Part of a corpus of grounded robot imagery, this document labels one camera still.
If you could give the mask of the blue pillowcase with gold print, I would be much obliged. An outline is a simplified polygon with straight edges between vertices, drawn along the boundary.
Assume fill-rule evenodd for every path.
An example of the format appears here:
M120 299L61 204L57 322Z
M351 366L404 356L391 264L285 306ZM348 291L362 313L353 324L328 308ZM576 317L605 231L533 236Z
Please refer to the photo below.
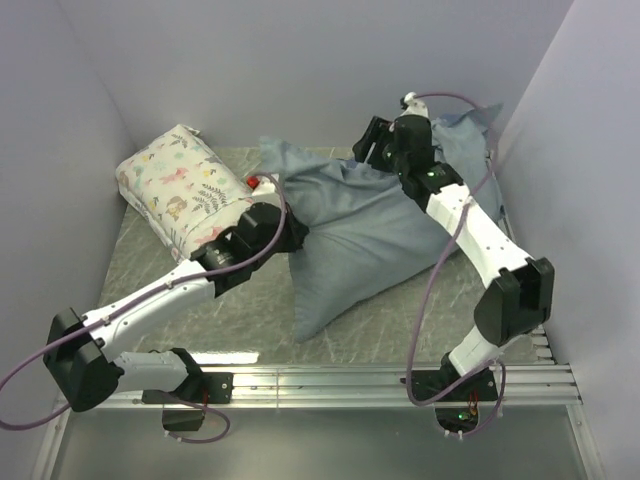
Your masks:
M302 249L289 256L296 341L432 267L445 249L449 234L394 175L275 137L262 137L259 149L259 171L279 180L295 218L309 230Z

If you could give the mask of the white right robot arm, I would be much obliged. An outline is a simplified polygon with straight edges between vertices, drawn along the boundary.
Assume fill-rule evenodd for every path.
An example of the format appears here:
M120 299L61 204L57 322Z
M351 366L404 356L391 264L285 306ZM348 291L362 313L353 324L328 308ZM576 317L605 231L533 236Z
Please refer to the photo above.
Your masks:
M485 291L474 326L433 372L409 367L405 385L419 406L460 400L507 346L545 323L551 313L555 270L515 244L478 204L460 173L436 158L432 125L424 114L393 121L373 117L352 151L360 163L397 176L403 192L450 234L479 274Z

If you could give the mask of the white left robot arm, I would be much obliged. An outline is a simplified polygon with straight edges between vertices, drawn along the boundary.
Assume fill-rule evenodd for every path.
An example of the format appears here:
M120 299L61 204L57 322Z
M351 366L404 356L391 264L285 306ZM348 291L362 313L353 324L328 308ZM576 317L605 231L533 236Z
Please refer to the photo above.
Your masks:
M158 391L201 400L207 380L184 348L135 353L133 344L182 311L248 281L271 256L302 248L309 229L289 207L256 203L237 225L133 294L83 315L67 308L52 320L44 364L71 409L85 412L114 393Z

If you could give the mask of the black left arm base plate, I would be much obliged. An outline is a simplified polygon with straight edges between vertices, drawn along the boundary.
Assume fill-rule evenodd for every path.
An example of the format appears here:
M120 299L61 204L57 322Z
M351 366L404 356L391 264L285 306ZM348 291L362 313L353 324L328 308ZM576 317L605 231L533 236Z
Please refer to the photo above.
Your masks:
M173 392L144 390L143 404L178 404L179 400L191 403L222 405L232 398L234 374L231 372L204 373L199 380L185 381Z

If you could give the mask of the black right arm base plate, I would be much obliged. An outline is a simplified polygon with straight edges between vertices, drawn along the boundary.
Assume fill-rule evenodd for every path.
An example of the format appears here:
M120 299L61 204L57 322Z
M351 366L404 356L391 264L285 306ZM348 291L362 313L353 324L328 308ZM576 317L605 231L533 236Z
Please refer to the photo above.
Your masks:
M485 368L464 379L453 372L444 370L414 370L411 372L411 392L419 402L437 397L437 402L455 403L498 399L498 387L493 372Z

